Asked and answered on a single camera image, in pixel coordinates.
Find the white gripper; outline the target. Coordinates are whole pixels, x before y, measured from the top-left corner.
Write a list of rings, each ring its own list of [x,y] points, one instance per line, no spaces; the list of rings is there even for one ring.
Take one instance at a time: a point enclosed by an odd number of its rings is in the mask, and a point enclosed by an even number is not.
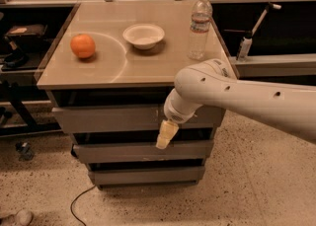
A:
[[[161,122],[156,147],[158,149],[166,149],[179,130],[178,124],[187,122],[200,107],[201,104],[191,103],[183,99],[173,89],[164,104],[164,115],[168,120]]]

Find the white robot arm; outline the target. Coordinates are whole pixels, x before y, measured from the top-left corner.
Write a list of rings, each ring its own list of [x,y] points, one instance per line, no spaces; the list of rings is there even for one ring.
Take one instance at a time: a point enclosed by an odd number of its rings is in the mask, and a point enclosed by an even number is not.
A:
[[[254,119],[316,143],[316,88],[237,80],[220,59],[187,66],[175,76],[164,104],[156,147],[164,149],[202,106],[217,107]]]

